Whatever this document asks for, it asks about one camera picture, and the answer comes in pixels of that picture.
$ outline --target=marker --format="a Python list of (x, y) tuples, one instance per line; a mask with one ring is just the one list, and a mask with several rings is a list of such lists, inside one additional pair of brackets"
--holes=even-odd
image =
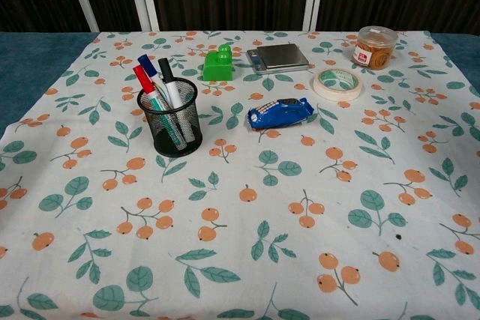
[[(153, 86), (152, 81), (150, 80), (149, 76), (147, 76), (146, 72), (143, 70), (142, 65), (137, 65), (133, 68), (133, 71), (135, 72), (136, 77), (140, 81), (140, 84), (142, 85), (145, 94), (149, 98), (153, 109), (158, 111), (167, 110), (162, 107), (160, 93)], [(165, 126), (166, 131), (170, 135), (170, 138), (172, 139), (175, 147), (178, 150), (185, 149), (187, 147), (187, 143), (184, 141), (182, 135), (179, 132), (179, 129), (177, 129), (177, 126), (172, 120), (172, 117), (168, 115), (160, 115), (160, 119), (162, 120), (162, 123)]]
[(168, 103), (169, 107), (173, 108), (172, 101), (170, 100), (170, 97), (168, 95), (168, 91), (164, 89), (165, 85), (163, 84), (164, 82), (162, 82), (161, 75), (160, 73), (157, 72), (157, 69), (155, 69), (155, 67), (153, 66), (152, 62), (150, 61), (150, 58), (146, 54), (143, 54), (137, 60), (142, 65), (143, 69), (148, 74), (148, 76), (152, 78), (155, 75), (158, 75), (158, 79), (160, 80), (160, 84), (157, 84), (158, 90), (160, 90), (160, 94)]
[[(180, 98), (179, 90), (175, 85), (175, 77), (172, 74), (172, 69), (170, 69), (170, 64), (168, 63), (167, 58), (162, 58), (158, 61), (160, 69), (163, 75), (163, 82), (165, 83), (166, 89), (172, 101), (172, 107), (174, 109), (183, 106), (182, 99)], [(195, 140), (194, 132), (192, 131), (190, 122), (188, 121), (188, 114), (186, 111), (181, 110), (177, 112), (178, 122), (180, 123), (181, 131), (187, 142), (192, 142)]]

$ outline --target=black mesh pen holder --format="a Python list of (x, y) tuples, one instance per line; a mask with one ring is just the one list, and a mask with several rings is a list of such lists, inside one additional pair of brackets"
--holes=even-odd
[(197, 150), (202, 144), (202, 132), (195, 106), (198, 91), (189, 80), (175, 78), (174, 83), (184, 104), (179, 108), (155, 110), (143, 90), (138, 94), (136, 102), (147, 117), (155, 150), (166, 157), (183, 157)]

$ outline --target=green plastic object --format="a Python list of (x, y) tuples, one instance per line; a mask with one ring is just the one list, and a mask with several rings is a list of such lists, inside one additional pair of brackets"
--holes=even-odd
[(217, 52), (209, 52), (203, 66), (203, 80), (206, 82), (224, 82), (233, 80), (232, 50), (230, 45), (218, 47)]

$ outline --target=tape roll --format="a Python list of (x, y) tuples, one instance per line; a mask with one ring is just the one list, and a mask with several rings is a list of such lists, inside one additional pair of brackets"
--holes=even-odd
[(333, 101), (353, 100), (360, 95), (363, 88), (360, 78), (342, 69), (321, 71), (313, 80), (314, 91), (319, 96)]

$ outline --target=blue wrapper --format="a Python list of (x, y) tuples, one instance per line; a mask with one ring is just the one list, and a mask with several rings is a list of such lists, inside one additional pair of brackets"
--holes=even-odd
[(303, 97), (300, 100), (279, 99), (258, 106), (248, 111), (247, 118), (253, 129), (268, 129), (298, 123), (313, 113), (314, 108)]

